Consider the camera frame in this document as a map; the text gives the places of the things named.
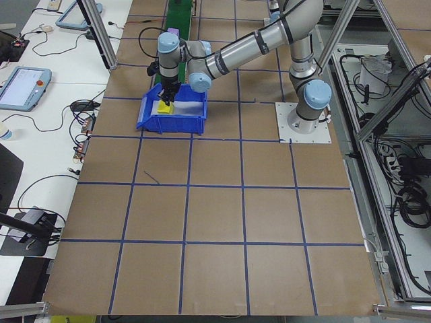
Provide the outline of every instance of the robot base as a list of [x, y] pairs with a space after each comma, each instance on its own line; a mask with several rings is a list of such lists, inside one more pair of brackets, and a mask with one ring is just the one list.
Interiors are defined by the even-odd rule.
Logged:
[[275, 103], [278, 133], [282, 143], [331, 143], [328, 124], [318, 121], [304, 121], [296, 116], [297, 103]]

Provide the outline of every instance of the white bottle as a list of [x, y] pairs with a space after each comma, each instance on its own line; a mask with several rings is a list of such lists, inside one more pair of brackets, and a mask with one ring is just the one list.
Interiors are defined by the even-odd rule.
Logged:
[[0, 140], [8, 140], [12, 137], [12, 132], [0, 121]]

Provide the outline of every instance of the grid square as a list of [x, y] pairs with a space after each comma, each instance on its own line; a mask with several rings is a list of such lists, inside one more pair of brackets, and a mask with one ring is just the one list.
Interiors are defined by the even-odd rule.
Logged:
[[210, 42], [233, 42], [235, 40], [235, 21], [201, 18], [198, 39]]
[[281, 81], [278, 72], [240, 71], [242, 102], [280, 102]]
[[293, 186], [292, 158], [282, 143], [242, 143], [244, 184], [247, 186]]
[[293, 144], [299, 186], [349, 187], [338, 146]]
[[248, 242], [300, 242], [302, 232], [295, 190], [246, 189]]
[[243, 139], [279, 140], [273, 104], [241, 104]]
[[349, 190], [301, 190], [300, 200], [307, 242], [364, 242]]
[[248, 246], [251, 314], [314, 315], [302, 246]]
[[209, 18], [235, 18], [233, 0], [202, 0], [201, 17]]
[[129, 15], [159, 15], [163, 16], [167, 0], [132, 1]]
[[268, 4], [266, 1], [235, 1], [236, 19], [260, 20], [269, 17]]
[[[61, 242], [43, 297], [50, 303], [49, 314], [108, 313], [119, 248], [111, 243]], [[95, 281], [103, 283], [90, 288]]]
[[91, 138], [80, 182], [131, 183], [139, 139]]
[[100, 136], [140, 137], [136, 122], [141, 100], [104, 99], [97, 116], [93, 134]]
[[213, 80], [213, 85], [208, 91], [208, 100], [238, 101], [238, 78], [236, 71]]
[[151, 77], [146, 76], [145, 67], [120, 65], [111, 72], [105, 96], [108, 98], [142, 98], [148, 92]]
[[251, 69], [255, 71], [278, 71], [277, 54], [273, 50], [239, 67], [240, 70]]
[[126, 238], [182, 241], [185, 187], [135, 186]]
[[136, 183], [186, 184], [189, 140], [144, 139]]
[[239, 143], [194, 141], [191, 184], [241, 185]]
[[373, 314], [380, 299], [364, 247], [308, 247], [308, 257], [319, 315]]
[[180, 272], [181, 245], [125, 244], [112, 312], [178, 314]]
[[121, 239], [130, 189], [129, 185], [78, 185], [61, 237]]
[[245, 315], [244, 247], [187, 245], [183, 314]]
[[[141, 40], [143, 49], [150, 55], [157, 53], [157, 40]], [[119, 64], [150, 65], [153, 58], [145, 55], [136, 39], [122, 39], [117, 53]]]
[[240, 188], [190, 188], [187, 241], [243, 242]]
[[263, 18], [262, 20], [236, 20], [236, 33], [237, 37], [243, 37], [247, 34], [250, 34], [254, 32], [255, 30], [263, 27]]
[[208, 102], [203, 138], [239, 139], [238, 103]]
[[[142, 25], [142, 21], [148, 21], [145, 23], [145, 27], [163, 27], [163, 18], [162, 17], [154, 17], [152, 15], [137, 15], [132, 16], [130, 15], [127, 17], [127, 23], [124, 26], [123, 35], [121, 36], [121, 41], [123, 41], [125, 38], [134, 38], [134, 40], [137, 43], [137, 38], [139, 37], [139, 33], [144, 28]], [[146, 42], [148, 38], [156, 40], [158, 35], [160, 34], [159, 30], [148, 30], [145, 33], [141, 35], [142, 38], [142, 45], [145, 48]]]

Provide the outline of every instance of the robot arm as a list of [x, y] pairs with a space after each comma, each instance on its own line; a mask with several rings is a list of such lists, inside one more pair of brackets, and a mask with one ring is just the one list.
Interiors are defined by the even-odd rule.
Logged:
[[149, 75], [159, 73], [162, 79], [160, 97], [169, 104], [174, 100], [180, 84], [178, 64], [187, 62], [189, 83], [196, 92], [204, 92], [211, 87], [213, 79], [228, 74], [231, 70], [284, 45], [291, 45], [292, 66], [290, 77], [300, 98], [297, 111], [302, 111], [302, 119], [314, 121], [327, 103], [317, 98], [318, 104], [310, 106], [306, 98], [302, 100], [304, 85], [313, 78], [317, 70], [312, 53], [310, 32], [316, 26], [323, 12], [323, 0], [289, 0], [279, 18], [274, 22], [239, 38], [217, 52], [211, 53], [207, 42], [184, 41], [171, 33], [163, 33], [158, 38], [158, 65], [149, 70]]

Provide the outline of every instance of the power strip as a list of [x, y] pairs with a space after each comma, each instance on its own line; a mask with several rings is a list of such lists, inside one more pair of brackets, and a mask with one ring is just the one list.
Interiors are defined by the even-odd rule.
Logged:
[[48, 11], [58, 11], [60, 9], [61, 0], [49, 0], [48, 7], [46, 10]]

